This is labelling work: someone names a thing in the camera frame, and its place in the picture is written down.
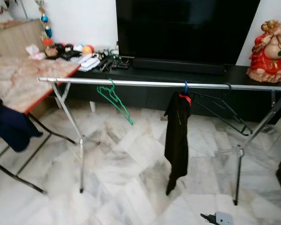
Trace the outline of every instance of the marble table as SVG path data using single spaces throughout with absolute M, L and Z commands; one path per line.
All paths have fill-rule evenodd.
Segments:
M 49 135 L 16 174 L 12 174 L 1 165 L 0 170 L 15 180 L 24 183 L 41 193 L 44 193 L 44 190 L 19 178 L 18 175 L 20 172 L 41 149 L 51 135 L 64 138 L 74 144 L 76 144 L 76 142 L 49 130 L 30 114 L 30 111 L 53 91 L 49 83 L 39 82 L 38 77 L 69 77 L 78 70 L 79 66 L 80 65 L 76 63 L 66 61 L 0 57 L 0 99 L 3 100 L 3 104 L 18 112 L 27 114 L 44 130 L 49 132 Z M 0 157 L 7 149 L 8 147 L 0 153 Z

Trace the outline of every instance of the table top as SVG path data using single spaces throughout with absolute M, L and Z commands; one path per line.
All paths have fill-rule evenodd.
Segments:
M 21 113 L 28 113 L 51 92 L 47 82 L 38 77 L 69 77 L 80 65 L 55 60 L 30 60 L 0 57 L 0 99 Z

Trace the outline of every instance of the blue hanger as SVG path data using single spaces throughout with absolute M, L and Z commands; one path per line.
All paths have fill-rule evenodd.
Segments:
M 187 93 L 188 93 L 188 91 L 187 91 L 187 81 L 185 82 L 185 90 L 184 90 L 184 94 L 186 95 Z
M 126 118 L 126 120 L 128 120 L 128 122 L 133 125 L 133 121 L 130 119 L 130 114 L 128 112 L 128 110 L 126 109 L 126 107 L 122 104 L 122 101 L 118 98 L 118 96 L 116 95 L 116 93 L 114 92 L 114 83 L 112 81 L 112 79 L 109 78 L 109 80 L 112 82 L 112 88 L 106 88 L 106 87 L 97 87 L 97 92 L 102 95 L 104 98 L 106 98 L 110 103 L 112 103 L 122 114 L 123 116 Z M 110 100 L 107 96 L 105 96 L 102 93 L 102 90 L 105 90 L 107 92 L 109 92 L 109 97 L 112 99 Z M 123 109 L 125 110 L 126 113 L 124 113 L 117 105 L 116 103 L 119 103 Z

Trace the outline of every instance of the red table edge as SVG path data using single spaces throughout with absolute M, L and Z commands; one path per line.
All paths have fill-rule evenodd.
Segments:
M 77 72 L 80 65 L 77 66 L 71 73 L 69 73 L 65 78 L 68 78 L 72 76 L 74 73 Z M 51 88 L 47 93 L 45 93 L 38 101 L 36 101 L 33 105 L 31 105 L 27 110 L 25 110 L 24 114 L 28 114 L 31 110 L 33 110 L 38 104 L 40 104 L 46 97 L 48 97 L 53 92 L 53 89 Z

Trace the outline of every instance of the soundbar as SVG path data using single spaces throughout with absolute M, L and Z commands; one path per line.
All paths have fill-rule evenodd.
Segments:
M 199 74 L 224 74 L 225 66 L 217 64 L 201 64 L 187 61 L 175 61 L 175 60 L 157 60 L 146 58 L 134 58 L 134 68 L 142 69 L 157 69 L 167 71 L 178 72 L 190 72 Z

